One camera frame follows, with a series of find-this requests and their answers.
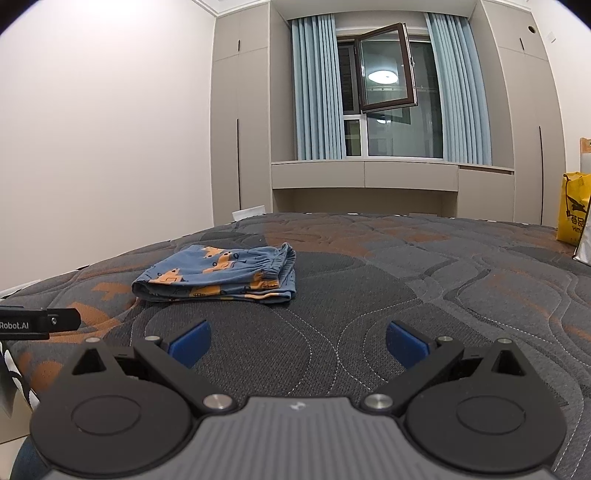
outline drawer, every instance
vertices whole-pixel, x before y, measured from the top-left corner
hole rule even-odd
[[[363,188],[362,161],[296,161],[271,165],[274,189]]]
[[[457,165],[367,161],[365,162],[365,186],[379,189],[457,192]]]

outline built-in desk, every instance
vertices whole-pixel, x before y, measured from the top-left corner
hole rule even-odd
[[[276,212],[369,212],[513,221],[510,168],[399,160],[271,164]]]

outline gray wardrobe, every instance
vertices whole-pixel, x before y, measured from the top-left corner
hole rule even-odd
[[[554,76],[531,13],[479,0],[470,20],[484,76],[493,163],[515,169],[514,221],[556,226],[564,133]]]
[[[216,21],[211,96],[215,225],[272,211],[271,161],[294,160],[291,31],[272,4]]]

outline white wall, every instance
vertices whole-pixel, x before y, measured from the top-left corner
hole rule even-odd
[[[540,29],[556,82],[566,143],[566,169],[577,171],[579,140],[591,138],[591,30],[557,0],[530,0],[525,4],[531,8]]]
[[[0,290],[213,225],[214,23],[41,0],[0,36]]]

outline bed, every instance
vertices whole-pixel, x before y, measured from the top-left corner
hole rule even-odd
[[[48,341],[4,348],[43,402],[85,338],[112,346],[166,337],[196,317],[212,326],[195,365],[240,402],[252,394],[348,396],[353,402],[404,368],[385,331],[401,320],[468,346],[514,339],[568,422],[554,465],[561,478],[591,472],[591,267],[554,229],[436,216],[271,214],[140,248],[42,281],[3,304],[75,307],[83,325]],[[297,295],[288,304],[149,304],[131,293],[146,268],[191,244],[252,248],[289,242]]]

